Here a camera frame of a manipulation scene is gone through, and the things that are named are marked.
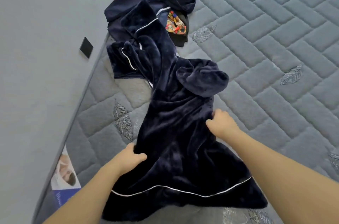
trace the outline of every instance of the gray surface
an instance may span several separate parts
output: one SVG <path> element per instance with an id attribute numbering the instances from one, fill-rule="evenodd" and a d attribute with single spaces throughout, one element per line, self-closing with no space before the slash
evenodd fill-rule
<path id="1" fill-rule="evenodd" d="M 189 16 L 189 42 L 178 48 L 181 57 L 212 59 L 230 76 L 227 88 L 215 96 L 215 108 L 227 110 L 253 138 L 336 181 L 338 16 L 339 0 L 197 0 Z M 194 42 L 194 32 L 206 25 L 216 26 L 212 36 Z M 126 146 L 129 135 L 121 133 L 131 128 L 131 139 L 137 137 L 150 99 L 144 80 L 114 80 L 107 53 L 101 57 L 66 142 L 82 185 Z M 284 76 L 292 77 L 293 83 L 285 79 L 281 85 Z M 124 127 L 121 115 L 113 113 L 116 102 L 127 112 Z M 53 212 L 52 199 L 47 193 L 41 220 Z M 271 206 L 264 212 L 281 223 Z M 253 213 L 167 207 L 142 223 L 240 224 L 251 222 L 249 214 Z M 254 214 L 264 219 L 265 214 Z"/>

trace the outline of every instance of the forearm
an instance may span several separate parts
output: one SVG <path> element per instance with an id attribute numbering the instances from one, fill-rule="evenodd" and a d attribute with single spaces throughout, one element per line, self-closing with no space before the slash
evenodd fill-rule
<path id="1" fill-rule="evenodd" d="M 109 193 L 119 176 L 116 166 L 106 164 L 87 185 L 49 217 L 44 224 L 99 223 Z"/>
<path id="2" fill-rule="evenodd" d="M 338 223 L 339 185 L 244 132 L 223 137 L 244 161 L 284 223 Z"/>

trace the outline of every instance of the gray quilted mattress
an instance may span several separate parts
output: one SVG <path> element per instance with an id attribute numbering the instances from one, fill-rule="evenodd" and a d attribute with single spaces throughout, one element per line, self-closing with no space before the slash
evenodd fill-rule
<path id="1" fill-rule="evenodd" d="M 339 0 L 197 0 L 189 21 L 189 42 L 178 54 L 211 59 L 230 77 L 214 106 L 254 139 L 339 181 Z M 150 94 L 144 80 L 114 79 L 102 51 L 66 140 L 82 186 L 136 141 Z M 53 211 L 48 188 L 35 223 Z M 141 223 L 272 221 L 282 223 L 270 205 L 261 211 L 188 205 L 166 207 Z"/>

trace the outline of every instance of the hand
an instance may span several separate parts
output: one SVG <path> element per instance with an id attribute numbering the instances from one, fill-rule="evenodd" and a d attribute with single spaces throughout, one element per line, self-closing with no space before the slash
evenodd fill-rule
<path id="1" fill-rule="evenodd" d="M 213 119 L 208 119 L 206 125 L 216 137 L 222 140 L 226 140 L 240 132 L 240 128 L 234 119 L 226 111 L 220 109 L 216 109 L 213 112 Z"/>
<path id="2" fill-rule="evenodd" d="M 134 169 L 140 162 L 143 162 L 147 159 L 146 154 L 140 153 L 135 154 L 133 152 L 134 144 L 129 143 L 125 149 L 118 153 L 109 164 L 118 168 L 119 175 L 124 175 L 127 172 Z"/>

